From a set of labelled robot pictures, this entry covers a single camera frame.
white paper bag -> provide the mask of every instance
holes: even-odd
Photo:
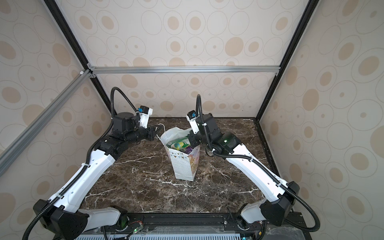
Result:
[[[160,141],[166,148],[167,155],[171,160],[173,171],[177,179],[193,181],[200,158],[200,145],[195,147],[191,153],[186,154],[181,151],[167,147],[167,143],[172,140],[185,137],[192,128],[180,129],[173,127],[168,129],[160,137]]]

marble tabletop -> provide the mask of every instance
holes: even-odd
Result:
[[[221,131],[234,133],[268,168],[252,119],[216,119]],[[186,119],[151,118],[166,129],[189,128]],[[231,212],[262,198],[258,187],[234,165],[209,157],[202,147],[193,182],[175,178],[172,164],[160,140],[142,141],[126,150],[91,188],[81,208],[116,205],[128,212]]]

wall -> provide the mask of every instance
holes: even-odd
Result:
[[[313,239],[383,238],[383,23],[383,1],[322,1],[261,120]]]
[[[91,81],[86,80],[0,177],[1,240],[21,239],[35,217],[33,205],[48,199],[72,177],[110,119]],[[30,239],[51,240],[53,236],[39,222]]]
[[[307,3],[303,0],[57,2],[94,66],[279,65]],[[184,117],[185,108],[195,106],[195,97],[190,94],[202,93],[203,101],[207,101],[205,110],[215,116],[255,117],[273,73],[264,74],[266,77],[259,75],[134,74],[138,84],[129,86],[124,85],[123,74],[99,77],[107,92],[112,86],[121,86],[132,101],[156,102],[153,104],[156,116]],[[180,79],[175,81],[181,82],[173,84],[178,76]],[[157,84],[158,79],[164,79],[167,84]],[[153,92],[149,93],[153,97],[146,96],[147,91]],[[162,108],[164,101],[168,106]]]
[[[45,7],[0,4],[0,154],[80,72]]]

